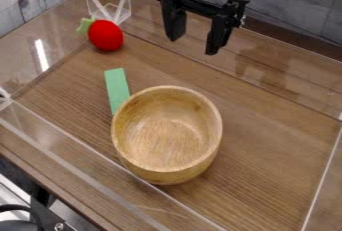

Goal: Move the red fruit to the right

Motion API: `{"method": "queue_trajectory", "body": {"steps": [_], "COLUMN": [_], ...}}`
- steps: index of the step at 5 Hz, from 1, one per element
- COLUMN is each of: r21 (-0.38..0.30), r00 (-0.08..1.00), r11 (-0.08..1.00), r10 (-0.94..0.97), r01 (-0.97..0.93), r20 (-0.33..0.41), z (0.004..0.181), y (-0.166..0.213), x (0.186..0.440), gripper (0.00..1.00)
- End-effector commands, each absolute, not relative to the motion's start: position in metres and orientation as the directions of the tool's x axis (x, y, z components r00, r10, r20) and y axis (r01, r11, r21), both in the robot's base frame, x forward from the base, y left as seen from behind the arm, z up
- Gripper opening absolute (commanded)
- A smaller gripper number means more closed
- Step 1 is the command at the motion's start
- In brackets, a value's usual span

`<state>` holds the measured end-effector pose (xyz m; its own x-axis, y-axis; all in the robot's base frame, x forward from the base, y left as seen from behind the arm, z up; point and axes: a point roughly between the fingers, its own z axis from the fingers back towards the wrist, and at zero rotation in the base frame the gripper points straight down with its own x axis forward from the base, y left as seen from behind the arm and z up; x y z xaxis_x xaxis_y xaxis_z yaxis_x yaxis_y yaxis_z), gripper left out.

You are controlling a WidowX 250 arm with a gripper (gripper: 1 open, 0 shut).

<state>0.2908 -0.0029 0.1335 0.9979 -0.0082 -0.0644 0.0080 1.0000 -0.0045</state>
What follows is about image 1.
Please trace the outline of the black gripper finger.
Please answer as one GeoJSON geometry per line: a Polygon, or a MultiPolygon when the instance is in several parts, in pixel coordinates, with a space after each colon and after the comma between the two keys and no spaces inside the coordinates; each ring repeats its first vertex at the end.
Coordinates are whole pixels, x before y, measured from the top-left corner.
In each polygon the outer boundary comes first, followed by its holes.
{"type": "Polygon", "coordinates": [[[215,55],[219,49],[227,44],[234,23],[234,8],[226,6],[212,17],[211,30],[206,42],[207,55],[215,55]]]}
{"type": "Polygon", "coordinates": [[[165,35],[176,41],[186,33],[187,14],[175,0],[161,0],[160,3],[165,35]]]}

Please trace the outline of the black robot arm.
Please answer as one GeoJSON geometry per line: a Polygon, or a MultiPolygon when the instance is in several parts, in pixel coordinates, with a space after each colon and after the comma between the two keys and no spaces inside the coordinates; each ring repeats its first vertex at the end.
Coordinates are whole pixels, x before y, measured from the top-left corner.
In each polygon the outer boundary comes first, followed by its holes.
{"type": "Polygon", "coordinates": [[[250,0],[157,0],[161,7],[164,32],[171,41],[186,34],[187,13],[211,20],[206,54],[215,55],[226,46],[232,30],[244,25],[246,5],[250,0]]]}

